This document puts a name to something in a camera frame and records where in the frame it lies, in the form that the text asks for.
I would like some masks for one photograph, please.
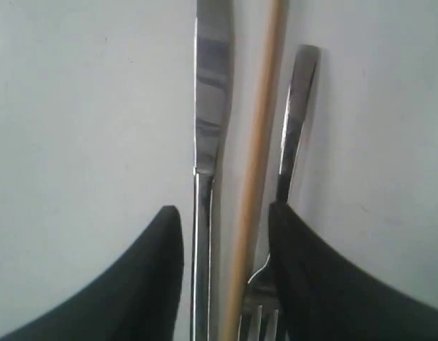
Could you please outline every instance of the butter knife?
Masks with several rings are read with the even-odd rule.
[[[220,136],[230,95],[229,0],[197,0],[191,341],[210,340],[211,209]]]

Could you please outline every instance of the knife handle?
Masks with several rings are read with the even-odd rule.
[[[276,83],[282,14],[285,0],[271,0],[268,29],[264,44],[264,57],[260,73],[254,121],[250,140],[244,190],[240,201],[237,222],[237,243],[225,311],[223,341],[236,341],[242,296],[249,274],[249,253],[255,230],[256,213],[262,205],[262,187],[268,158],[269,133],[272,126],[272,100]]]
[[[192,341],[210,339],[212,194],[213,176],[195,174],[191,278]]]

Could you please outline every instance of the wooden stick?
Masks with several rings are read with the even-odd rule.
[[[256,212],[261,209],[261,188],[267,168],[269,124],[272,119],[272,100],[275,89],[280,26],[284,0],[272,0],[271,14],[265,41],[265,56],[260,75],[259,91],[255,105],[250,155],[247,161],[245,186],[238,217],[238,239],[233,263],[230,289],[225,315],[223,341],[236,341],[240,321],[242,296],[248,276],[249,250],[253,230],[256,226]]]

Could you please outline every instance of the chopstick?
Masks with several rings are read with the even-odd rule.
[[[223,341],[236,341],[242,296],[248,275],[250,242],[256,226],[256,212],[261,208],[261,188],[267,168],[269,128],[272,126],[272,100],[277,71],[279,37],[284,0],[272,0],[265,40],[265,55],[260,74],[259,90],[254,111],[250,154],[247,160],[245,185],[238,216],[237,244],[225,314]]]

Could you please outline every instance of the white wall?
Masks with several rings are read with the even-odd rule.
[[[267,5],[234,2],[221,294]],[[194,1],[0,1],[0,335],[81,289],[173,203],[188,264],[175,340],[187,340],[194,16]],[[287,30],[265,202],[296,45],[315,44],[291,204],[359,266],[438,306],[438,0],[293,0]]]

